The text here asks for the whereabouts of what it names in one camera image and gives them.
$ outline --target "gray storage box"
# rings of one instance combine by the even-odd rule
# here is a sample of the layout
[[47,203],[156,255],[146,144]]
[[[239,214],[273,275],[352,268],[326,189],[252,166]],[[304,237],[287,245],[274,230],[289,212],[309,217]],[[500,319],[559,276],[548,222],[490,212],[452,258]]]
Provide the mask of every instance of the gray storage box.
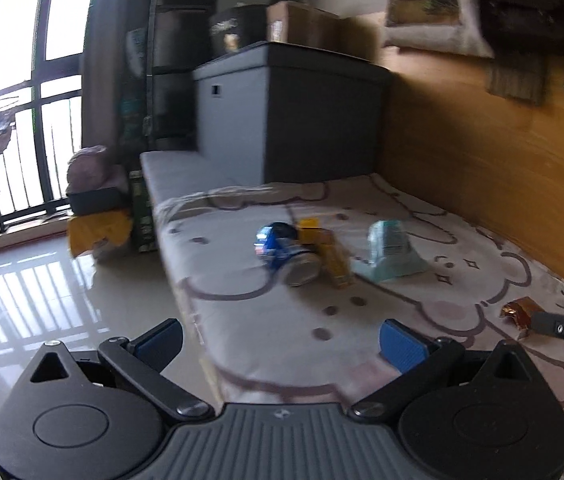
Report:
[[197,81],[200,152],[243,186],[372,173],[391,73],[314,48],[261,43]]

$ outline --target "cardboard box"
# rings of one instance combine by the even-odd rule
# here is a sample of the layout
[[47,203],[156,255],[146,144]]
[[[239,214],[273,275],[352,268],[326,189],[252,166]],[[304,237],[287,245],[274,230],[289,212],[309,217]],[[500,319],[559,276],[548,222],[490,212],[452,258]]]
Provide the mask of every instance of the cardboard box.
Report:
[[268,41],[339,51],[339,16],[300,2],[268,7]]
[[338,52],[380,64],[382,35],[380,27],[364,16],[339,20]]

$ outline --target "tiled floor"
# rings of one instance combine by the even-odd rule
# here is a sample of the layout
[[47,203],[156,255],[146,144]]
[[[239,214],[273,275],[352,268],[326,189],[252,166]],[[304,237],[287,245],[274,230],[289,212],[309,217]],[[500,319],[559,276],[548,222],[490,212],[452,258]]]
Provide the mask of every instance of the tiled floor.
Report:
[[[95,349],[108,336],[134,338],[180,317],[157,254],[95,264],[72,260],[65,238],[0,252],[0,406],[43,341]],[[164,375],[215,404],[191,337]]]

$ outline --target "mattress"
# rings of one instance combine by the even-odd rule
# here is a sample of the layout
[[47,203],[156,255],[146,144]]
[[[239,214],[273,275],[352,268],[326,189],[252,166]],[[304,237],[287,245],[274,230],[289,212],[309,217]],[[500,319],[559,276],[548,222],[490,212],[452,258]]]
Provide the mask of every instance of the mattress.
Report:
[[145,152],[142,170],[153,203],[235,182],[197,152]]
[[[356,402],[399,375],[379,356],[387,318],[491,350],[520,335],[499,317],[508,301],[530,296],[564,314],[564,280],[507,240],[377,175],[199,192],[156,204],[155,217],[185,323],[228,402]],[[362,260],[369,227],[400,219],[428,270],[380,284],[357,278],[343,290],[326,279],[290,288],[255,256],[255,233],[308,217]],[[533,334],[521,343],[564,407],[564,342]]]

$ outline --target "soda can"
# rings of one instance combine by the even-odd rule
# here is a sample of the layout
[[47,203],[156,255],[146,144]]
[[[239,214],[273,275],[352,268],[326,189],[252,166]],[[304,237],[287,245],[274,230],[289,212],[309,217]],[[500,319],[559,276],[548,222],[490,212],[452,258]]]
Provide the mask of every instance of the soda can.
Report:
[[295,227],[283,222],[275,222],[257,232],[255,254],[290,286],[311,282],[319,276],[321,269],[319,256],[299,243]]

